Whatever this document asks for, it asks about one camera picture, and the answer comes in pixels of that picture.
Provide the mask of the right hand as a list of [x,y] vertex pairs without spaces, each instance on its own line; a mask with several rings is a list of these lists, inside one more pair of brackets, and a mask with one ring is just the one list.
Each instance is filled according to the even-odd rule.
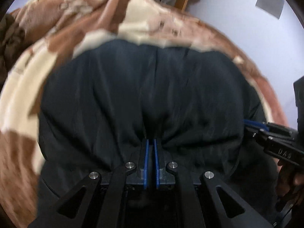
[[275,209],[282,211],[289,201],[293,201],[294,206],[300,206],[303,203],[303,168],[283,160],[278,160],[277,165],[279,168],[276,186],[278,202]]

